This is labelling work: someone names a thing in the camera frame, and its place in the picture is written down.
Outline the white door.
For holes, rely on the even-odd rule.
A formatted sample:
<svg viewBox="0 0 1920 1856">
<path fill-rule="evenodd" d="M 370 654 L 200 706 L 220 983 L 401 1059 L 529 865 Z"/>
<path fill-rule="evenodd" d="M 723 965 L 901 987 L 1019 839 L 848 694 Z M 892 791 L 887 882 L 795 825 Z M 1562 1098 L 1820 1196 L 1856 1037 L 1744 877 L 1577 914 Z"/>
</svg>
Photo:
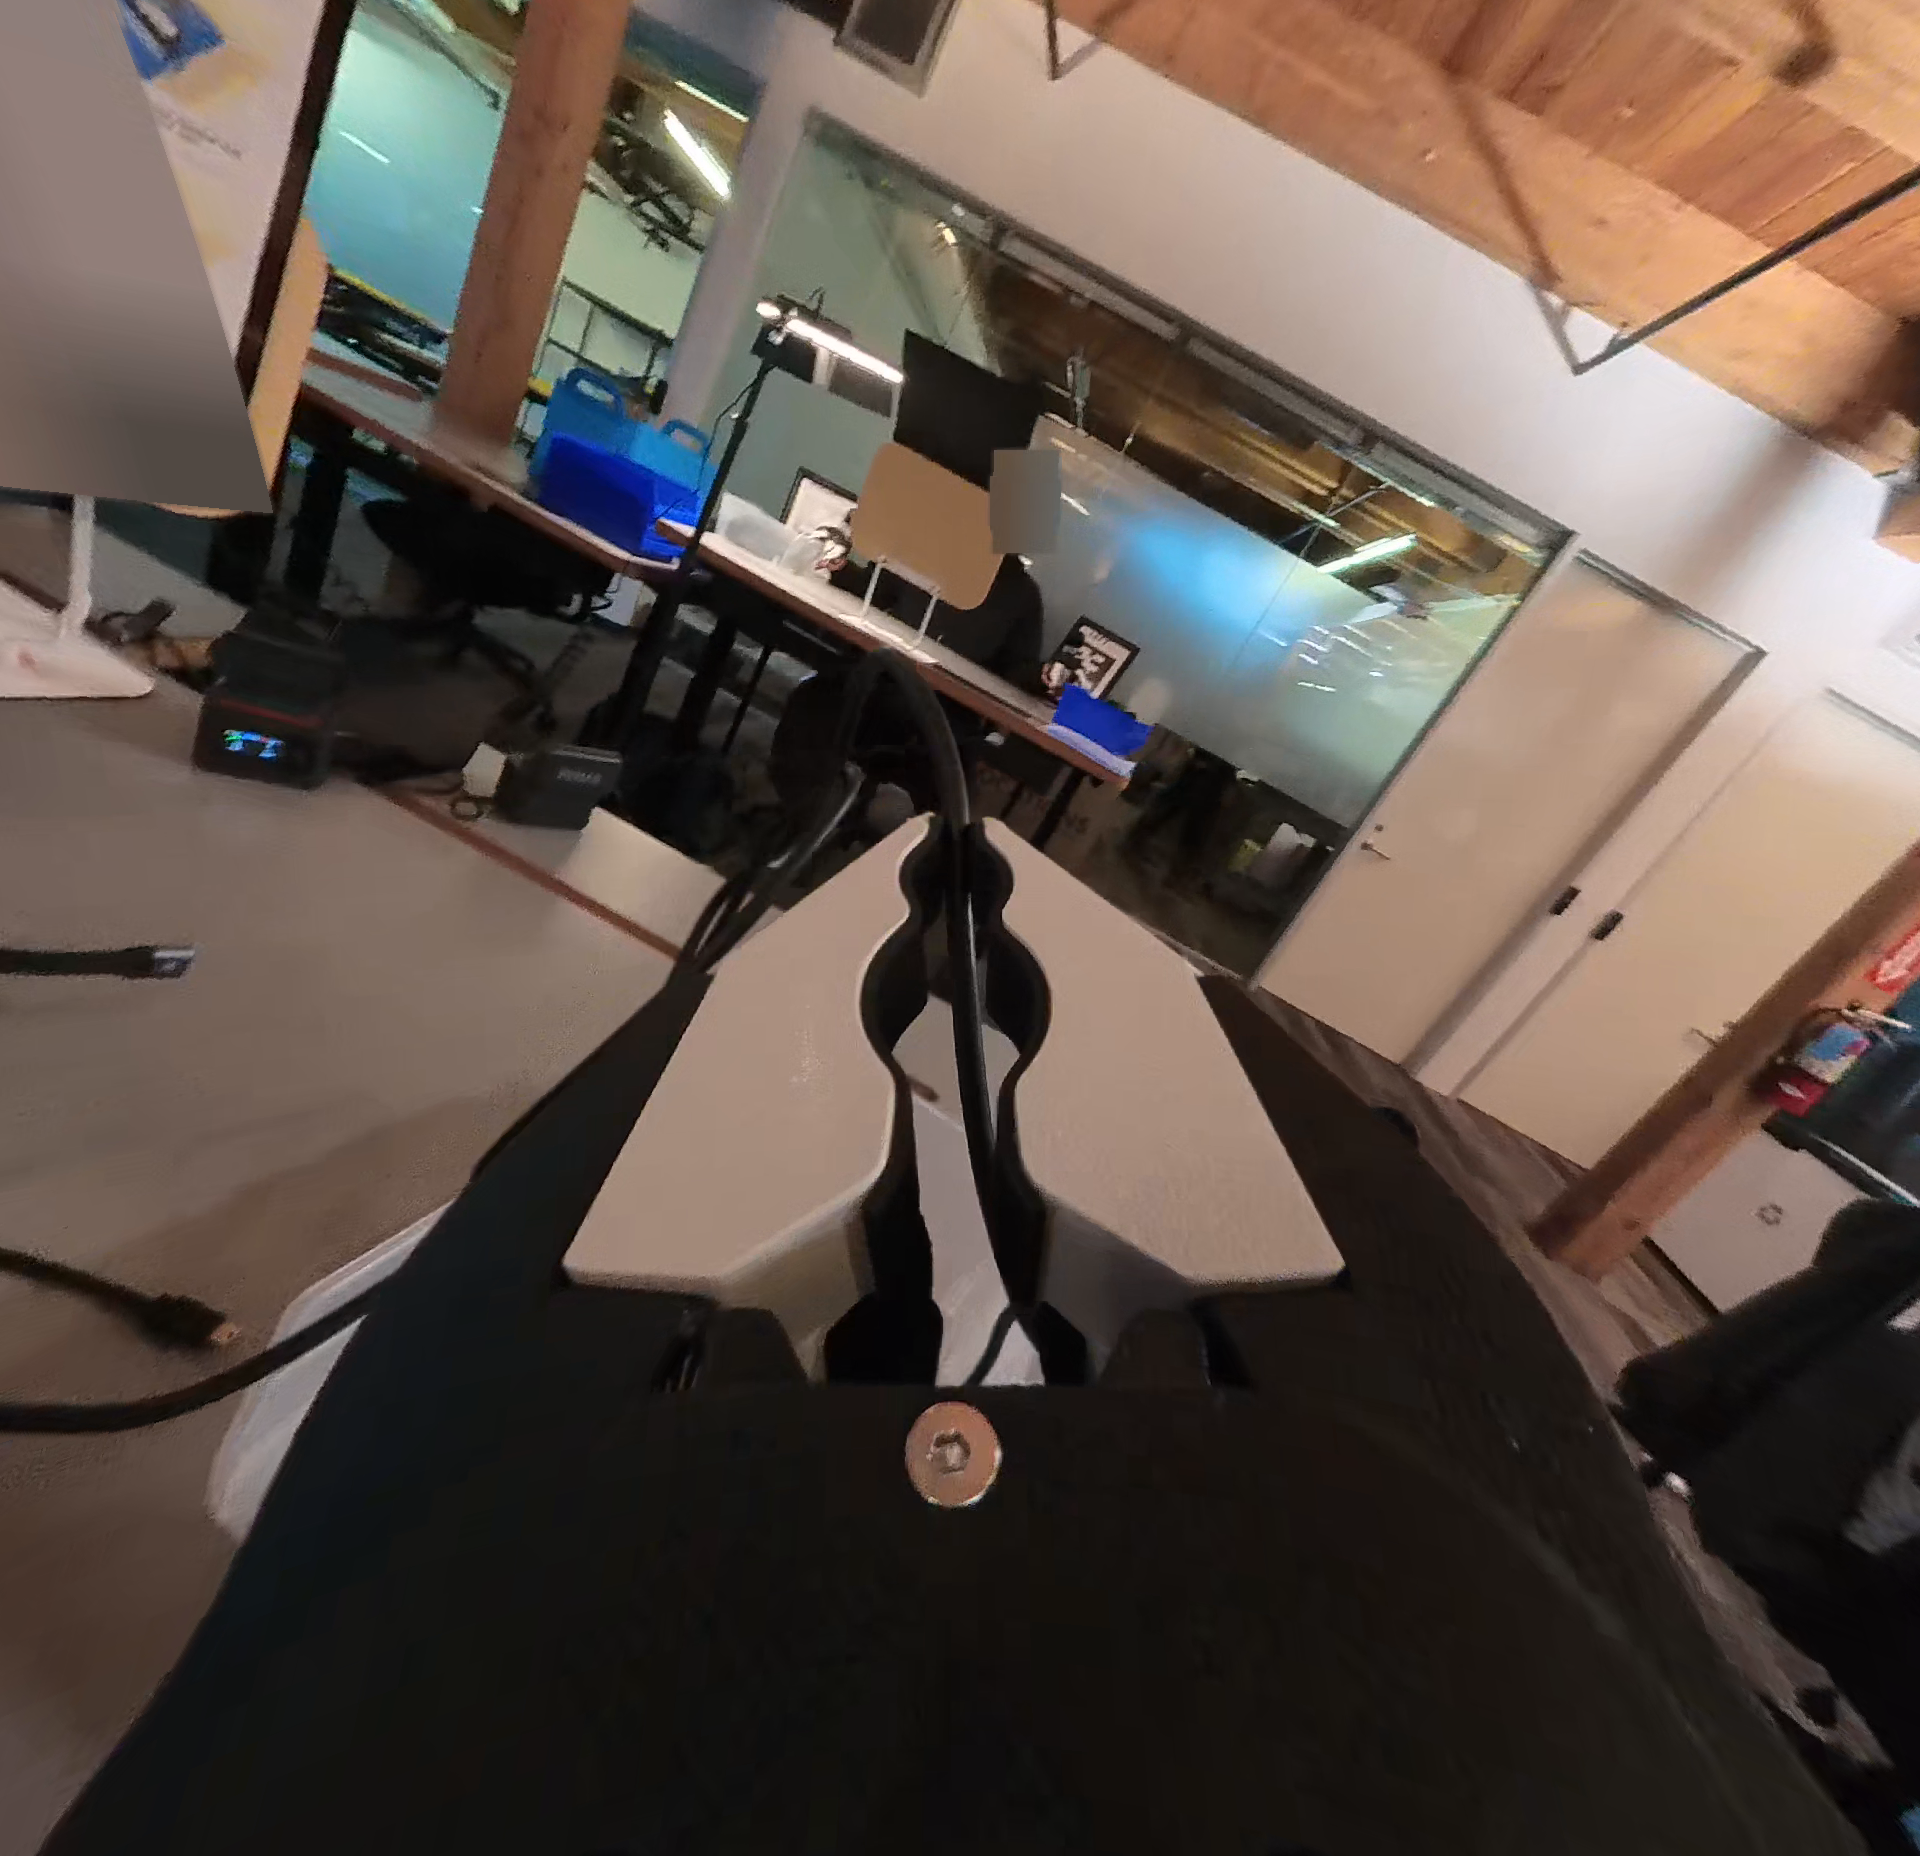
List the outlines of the white door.
<svg viewBox="0 0 1920 1856">
<path fill-rule="evenodd" d="M 1756 669 L 1760 645 L 1562 554 L 1365 809 L 1259 969 L 1414 1069 Z"/>
<path fill-rule="evenodd" d="M 1918 839 L 1918 736 L 1835 694 L 1793 708 L 1457 1101 L 1592 1165 Z"/>
</svg>

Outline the white plastic bin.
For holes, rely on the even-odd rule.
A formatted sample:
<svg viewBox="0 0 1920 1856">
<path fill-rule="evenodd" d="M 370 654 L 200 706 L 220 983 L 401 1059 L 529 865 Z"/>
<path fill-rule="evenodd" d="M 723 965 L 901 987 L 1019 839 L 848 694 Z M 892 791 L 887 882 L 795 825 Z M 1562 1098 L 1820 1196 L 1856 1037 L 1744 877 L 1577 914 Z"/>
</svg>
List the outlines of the white plastic bin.
<svg viewBox="0 0 1920 1856">
<path fill-rule="evenodd" d="M 970 844 L 970 825 L 935 820 L 940 904 L 925 914 L 922 950 L 949 925 Z M 285 1365 L 242 1401 L 212 1464 L 209 1510 L 224 1533 L 243 1537 L 275 1517 L 275 1498 L 304 1488 L 302 1471 L 326 1498 L 372 1486 L 406 1501 L 489 1458 L 529 1422 L 583 1422 L 622 1392 L 936 1386 L 941 1347 L 921 1382 L 831 1380 L 763 1309 L 579 1285 L 562 1266 L 706 980 L 792 904 L 772 901 L 732 948 L 702 942 L 482 1153 L 459 1196 L 288 1309 L 275 1338 Z"/>
</svg>

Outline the black panel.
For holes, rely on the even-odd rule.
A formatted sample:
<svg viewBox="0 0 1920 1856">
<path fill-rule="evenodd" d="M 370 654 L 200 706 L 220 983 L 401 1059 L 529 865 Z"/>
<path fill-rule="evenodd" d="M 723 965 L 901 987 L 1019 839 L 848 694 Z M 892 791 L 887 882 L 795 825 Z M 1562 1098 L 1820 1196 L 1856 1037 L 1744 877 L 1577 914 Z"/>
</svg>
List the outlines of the black panel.
<svg viewBox="0 0 1920 1856">
<path fill-rule="evenodd" d="M 1024 452 L 1042 415 L 1042 388 L 1005 381 L 940 342 L 901 335 L 892 444 L 989 490 L 1000 452 Z"/>
</svg>

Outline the wall air vent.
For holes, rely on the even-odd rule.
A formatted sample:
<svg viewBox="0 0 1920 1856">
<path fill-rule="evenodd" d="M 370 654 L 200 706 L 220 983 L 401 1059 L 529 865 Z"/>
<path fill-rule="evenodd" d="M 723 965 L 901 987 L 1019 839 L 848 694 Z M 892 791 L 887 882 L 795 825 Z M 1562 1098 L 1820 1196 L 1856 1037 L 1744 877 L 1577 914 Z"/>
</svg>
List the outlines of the wall air vent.
<svg viewBox="0 0 1920 1856">
<path fill-rule="evenodd" d="M 833 49 L 921 98 L 960 0 L 849 0 Z"/>
</svg>

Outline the blue ribbed bin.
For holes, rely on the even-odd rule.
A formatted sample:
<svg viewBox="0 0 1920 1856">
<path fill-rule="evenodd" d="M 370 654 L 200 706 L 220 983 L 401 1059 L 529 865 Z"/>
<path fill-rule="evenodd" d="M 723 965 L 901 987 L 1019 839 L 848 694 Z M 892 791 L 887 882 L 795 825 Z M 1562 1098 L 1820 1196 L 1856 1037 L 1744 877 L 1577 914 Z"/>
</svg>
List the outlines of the blue ribbed bin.
<svg viewBox="0 0 1920 1856">
<path fill-rule="evenodd" d="M 543 511 L 653 563 L 682 551 L 664 525 L 690 530 L 708 494 L 708 465 L 679 445 L 664 449 L 663 468 L 572 435 L 534 457 L 531 497 Z"/>
</svg>

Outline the wooden post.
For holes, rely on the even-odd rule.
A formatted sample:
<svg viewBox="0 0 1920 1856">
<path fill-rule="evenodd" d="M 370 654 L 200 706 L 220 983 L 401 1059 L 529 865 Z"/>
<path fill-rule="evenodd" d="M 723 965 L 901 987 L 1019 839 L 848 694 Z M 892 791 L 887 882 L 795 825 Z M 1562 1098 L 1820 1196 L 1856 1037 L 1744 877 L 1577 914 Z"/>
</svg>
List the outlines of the wooden post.
<svg viewBox="0 0 1920 1856">
<path fill-rule="evenodd" d="M 438 388 L 486 445 L 516 435 L 630 18 L 632 0 L 527 0 Z"/>
<path fill-rule="evenodd" d="M 1604 1276 L 1763 1127 L 1772 1113 L 1766 1075 L 1793 1045 L 1829 1022 L 1881 1016 L 1914 975 L 1911 844 L 1546 1208 L 1532 1244 L 1575 1274 Z"/>
</svg>

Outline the long wooden table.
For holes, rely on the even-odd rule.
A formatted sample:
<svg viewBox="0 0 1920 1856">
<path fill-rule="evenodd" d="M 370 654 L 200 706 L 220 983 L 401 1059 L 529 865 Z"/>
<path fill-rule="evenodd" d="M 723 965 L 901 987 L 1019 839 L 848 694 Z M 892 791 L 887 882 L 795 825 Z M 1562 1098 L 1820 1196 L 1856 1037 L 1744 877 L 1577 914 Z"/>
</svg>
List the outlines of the long wooden table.
<svg viewBox="0 0 1920 1856">
<path fill-rule="evenodd" d="M 682 573 L 656 556 L 590 532 L 534 499 L 529 471 L 510 444 L 490 444 L 451 422 L 433 401 L 406 395 L 382 376 L 353 376 L 336 359 L 304 363 L 298 382 L 298 433 L 314 458 L 344 457 L 353 445 L 382 445 L 391 457 L 432 483 L 459 492 L 478 511 L 500 511 L 579 556 L 630 575 L 652 589 L 682 583 Z"/>
<path fill-rule="evenodd" d="M 935 638 L 909 630 L 903 622 L 882 616 L 880 612 L 872 612 L 872 607 L 857 604 L 852 596 L 833 589 L 819 575 L 788 573 L 767 556 L 738 548 L 728 539 L 694 539 L 690 525 L 668 520 L 659 530 L 679 548 L 690 548 L 694 569 L 701 569 L 715 583 L 744 589 L 772 604 L 781 616 L 800 619 L 807 628 L 814 628 L 837 645 L 857 653 L 891 649 L 903 654 L 922 673 L 930 689 L 963 706 L 970 715 L 996 727 L 1005 740 L 1021 740 L 1032 751 L 1053 757 L 1059 767 L 1057 776 L 1034 828 L 1025 835 L 1032 848 L 1042 854 L 1051 848 L 1053 838 L 1066 823 L 1066 812 L 1073 809 L 1080 787 L 1130 785 L 1134 767 L 1104 753 L 1088 740 L 1059 727 L 1046 698 L 1016 689 L 990 672 L 958 657 L 944 645 L 936 645 Z"/>
</svg>

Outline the black office chair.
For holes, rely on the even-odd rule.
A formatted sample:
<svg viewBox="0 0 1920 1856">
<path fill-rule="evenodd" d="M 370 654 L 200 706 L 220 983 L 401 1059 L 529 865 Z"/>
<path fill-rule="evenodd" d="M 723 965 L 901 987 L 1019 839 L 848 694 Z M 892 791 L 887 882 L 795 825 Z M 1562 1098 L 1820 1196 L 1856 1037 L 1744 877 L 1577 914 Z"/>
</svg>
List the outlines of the black office chair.
<svg viewBox="0 0 1920 1856">
<path fill-rule="evenodd" d="M 500 711 L 504 722 L 538 736 L 557 732 L 558 689 L 583 657 L 614 573 L 503 507 L 459 497 L 382 497 L 357 513 L 409 578 L 398 609 L 382 615 L 397 642 L 438 646 L 444 665 L 480 657 L 516 684 Z M 486 612 L 558 622 L 568 632 L 562 653 L 534 664 L 480 626 Z"/>
</svg>

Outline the small blue tray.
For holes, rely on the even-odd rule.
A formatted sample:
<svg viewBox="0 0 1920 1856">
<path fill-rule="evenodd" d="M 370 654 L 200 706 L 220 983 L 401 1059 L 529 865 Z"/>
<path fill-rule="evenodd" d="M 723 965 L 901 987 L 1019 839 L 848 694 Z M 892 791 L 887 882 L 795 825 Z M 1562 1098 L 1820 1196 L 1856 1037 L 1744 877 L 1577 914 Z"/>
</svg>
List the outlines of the small blue tray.
<svg viewBox="0 0 1920 1856">
<path fill-rule="evenodd" d="M 1157 732 L 1154 722 L 1141 721 L 1116 700 L 1093 696 L 1078 684 L 1066 684 L 1059 694 L 1046 727 L 1076 753 L 1100 767 L 1111 767 L 1121 776 L 1133 775 L 1141 753 Z"/>
</svg>

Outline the black power station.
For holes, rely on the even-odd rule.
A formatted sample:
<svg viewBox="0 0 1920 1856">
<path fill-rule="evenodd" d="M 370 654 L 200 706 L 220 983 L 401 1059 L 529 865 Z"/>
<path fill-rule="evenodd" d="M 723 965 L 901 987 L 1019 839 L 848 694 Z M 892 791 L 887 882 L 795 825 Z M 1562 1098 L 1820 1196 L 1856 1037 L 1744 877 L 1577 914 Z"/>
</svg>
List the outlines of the black power station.
<svg viewBox="0 0 1920 1856">
<path fill-rule="evenodd" d="M 254 622 L 227 628 L 207 649 L 190 767 L 269 787 L 322 787 L 344 684 L 344 657 L 330 645 Z"/>
</svg>

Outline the blue handled tote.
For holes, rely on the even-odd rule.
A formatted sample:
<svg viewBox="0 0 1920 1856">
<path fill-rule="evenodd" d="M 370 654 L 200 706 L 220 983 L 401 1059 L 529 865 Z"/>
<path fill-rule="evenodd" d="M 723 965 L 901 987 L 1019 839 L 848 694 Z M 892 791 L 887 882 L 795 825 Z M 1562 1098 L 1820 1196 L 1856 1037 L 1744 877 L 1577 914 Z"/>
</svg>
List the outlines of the blue handled tote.
<svg viewBox="0 0 1920 1856">
<path fill-rule="evenodd" d="M 546 461 L 558 445 L 576 445 L 649 473 L 664 492 L 659 506 L 702 503 L 717 476 L 706 429 L 687 422 L 659 422 L 649 400 L 640 400 L 640 414 L 632 414 L 628 382 L 590 363 L 568 369 L 546 400 L 529 465 L 534 492 L 543 492 Z"/>
</svg>

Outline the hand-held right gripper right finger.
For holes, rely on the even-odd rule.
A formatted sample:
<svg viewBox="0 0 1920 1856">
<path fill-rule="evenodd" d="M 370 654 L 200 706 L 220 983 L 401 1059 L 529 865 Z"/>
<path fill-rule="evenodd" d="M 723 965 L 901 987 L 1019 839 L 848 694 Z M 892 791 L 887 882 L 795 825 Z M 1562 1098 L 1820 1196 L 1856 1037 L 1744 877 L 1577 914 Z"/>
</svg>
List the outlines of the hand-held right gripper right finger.
<svg viewBox="0 0 1920 1856">
<path fill-rule="evenodd" d="M 970 828 L 989 1069 L 985 1215 L 1042 1382 L 1130 1324 L 1328 1290 L 1347 1260 L 1197 969 L 996 817 Z"/>
</svg>

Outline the black light stand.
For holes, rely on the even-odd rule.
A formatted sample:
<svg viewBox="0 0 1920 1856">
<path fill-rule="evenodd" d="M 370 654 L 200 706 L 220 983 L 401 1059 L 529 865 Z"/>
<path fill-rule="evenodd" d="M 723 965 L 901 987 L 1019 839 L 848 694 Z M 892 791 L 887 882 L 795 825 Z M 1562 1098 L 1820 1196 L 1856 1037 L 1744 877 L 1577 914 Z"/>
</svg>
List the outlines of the black light stand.
<svg viewBox="0 0 1920 1856">
<path fill-rule="evenodd" d="M 652 582 L 652 609 L 640 622 L 628 665 L 619 676 L 615 689 L 603 704 L 603 715 L 595 722 L 595 733 L 606 740 L 606 747 L 619 753 L 622 760 L 634 756 L 640 742 L 640 726 L 645 718 L 645 704 L 652 684 L 664 664 L 671 632 L 677 628 L 682 604 L 697 573 L 697 548 L 702 547 L 712 525 L 717 520 L 717 506 L 732 476 L 735 457 L 744 445 L 754 407 L 763 388 L 773 376 L 788 376 L 804 386 L 823 388 L 849 400 L 852 392 L 839 386 L 842 376 L 861 381 L 880 392 L 882 414 L 892 410 L 903 373 L 899 363 L 864 347 L 849 331 L 825 321 L 819 308 L 804 305 L 792 295 L 763 295 L 754 305 L 754 336 L 753 336 L 754 373 L 750 386 L 729 405 L 729 429 L 724 435 L 724 449 L 717 461 L 708 494 L 697 507 L 697 520 L 687 535 L 683 548 L 659 582 Z"/>
</svg>

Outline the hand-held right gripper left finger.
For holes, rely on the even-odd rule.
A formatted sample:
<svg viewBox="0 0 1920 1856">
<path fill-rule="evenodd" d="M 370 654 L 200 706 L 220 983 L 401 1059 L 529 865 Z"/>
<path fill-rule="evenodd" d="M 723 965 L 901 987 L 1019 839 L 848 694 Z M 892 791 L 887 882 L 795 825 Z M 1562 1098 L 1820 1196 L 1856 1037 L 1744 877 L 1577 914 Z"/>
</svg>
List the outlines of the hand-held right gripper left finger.
<svg viewBox="0 0 1920 1856">
<path fill-rule="evenodd" d="M 909 817 L 717 965 L 568 1244 L 572 1282 L 763 1309 L 831 1380 L 935 1374 L 896 1043 L 925 1009 L 940 839 Z"/>
</svg>

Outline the black charger box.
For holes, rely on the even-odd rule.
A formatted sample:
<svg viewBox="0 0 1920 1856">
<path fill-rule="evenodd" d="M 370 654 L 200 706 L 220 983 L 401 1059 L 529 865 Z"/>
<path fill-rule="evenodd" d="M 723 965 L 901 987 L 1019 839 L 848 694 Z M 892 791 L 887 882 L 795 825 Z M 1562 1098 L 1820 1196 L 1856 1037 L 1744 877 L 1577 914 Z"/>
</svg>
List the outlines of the black charger box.
<svg viewBox="0 0 1920 1856">
<path fill-rule="evenodd" d="M 606 747 L 541 745 L 508 753 L 489 816 L 523 828 L 581 835 L 619 787 L 622 756 Z"/>
</svg>

